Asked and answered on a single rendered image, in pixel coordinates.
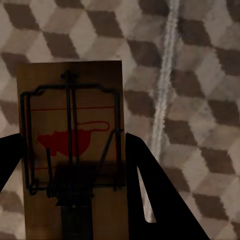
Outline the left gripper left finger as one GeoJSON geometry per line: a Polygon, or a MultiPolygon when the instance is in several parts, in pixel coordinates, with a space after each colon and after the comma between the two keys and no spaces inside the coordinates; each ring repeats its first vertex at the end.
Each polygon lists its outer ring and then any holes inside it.
{"type": "Polygon", "coordinates": [[[0,192],[21,160],[21,135],[0,138],[0,192]]]}

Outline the mousetrap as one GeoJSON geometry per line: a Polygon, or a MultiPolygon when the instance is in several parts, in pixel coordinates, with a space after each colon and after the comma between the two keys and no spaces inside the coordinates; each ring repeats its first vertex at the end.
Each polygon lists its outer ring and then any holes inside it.
{"type": "Polygon", "coordinates": [[[122,60],[16,63],[26,240],[129,240],[122,60]]]}

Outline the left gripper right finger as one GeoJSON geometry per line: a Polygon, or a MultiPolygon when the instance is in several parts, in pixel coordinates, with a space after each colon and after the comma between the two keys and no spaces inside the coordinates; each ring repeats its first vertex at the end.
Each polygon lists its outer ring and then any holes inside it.
{"type": "Polygon", "coordinates": [[[129,240],[210,240],[144,141],[125,134],[129,240]],[[156,223],[147,222],[137,167],[156,223]]]}

